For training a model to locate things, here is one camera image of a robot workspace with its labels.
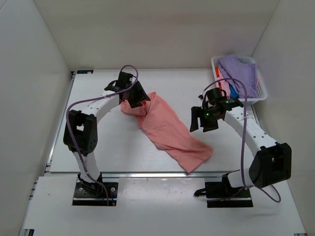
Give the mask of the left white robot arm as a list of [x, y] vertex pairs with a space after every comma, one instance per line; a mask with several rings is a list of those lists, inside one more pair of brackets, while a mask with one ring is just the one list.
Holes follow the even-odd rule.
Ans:
[[98, 142], [98, 122], [122, 102], [126, 101], [132, 108], [137, 108], [149, 100], [138, 76], [120, 71], [118, 78], [111, 81], [99, 97], [82, 101], [87, 103], [85, 108], [73, 109], [81, 101], [68, 107], [63, 143], [75, 156], [80, 170], [78, 179], [83, 189], [92, 197], [108, 197], [94, 153]]

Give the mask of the salmon pink t shirt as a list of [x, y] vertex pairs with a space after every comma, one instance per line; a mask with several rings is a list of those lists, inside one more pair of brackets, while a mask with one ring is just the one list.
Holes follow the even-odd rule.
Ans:
[[150, 141], [165, 151], [188, 174], [207, 161], [213, 154], [212, 146], [192, 136], [168, 103], [156, 92], [148, 94], [150, 100], [132, 108], [128, 101], [121, 103], [121, 111], [136, 117], [138, 128]]

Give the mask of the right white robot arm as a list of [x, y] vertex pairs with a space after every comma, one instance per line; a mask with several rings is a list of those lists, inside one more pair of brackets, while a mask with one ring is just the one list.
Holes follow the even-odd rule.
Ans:
[[238, 171], [222, 176], [218, 187], [205, 187], [195, 192], [195, 196], [208, 193], [221, 193], [227, 197], [235, 196], [250, 187], [263, 189], [267, 186], [291, 178], [292, 149], [287, 143], [279, 143], [270, 137], [248, 116], [246, 106], [237, 98], [228, 98], [226, 92], [214, 88], [200, 95], [202, 105], [191, 108], [190, 132], [216, 130], [218, 121], [223, 120], [241, 137], [241, 151], [248, 147], [253, 155], [249, 168], [241, 161]]

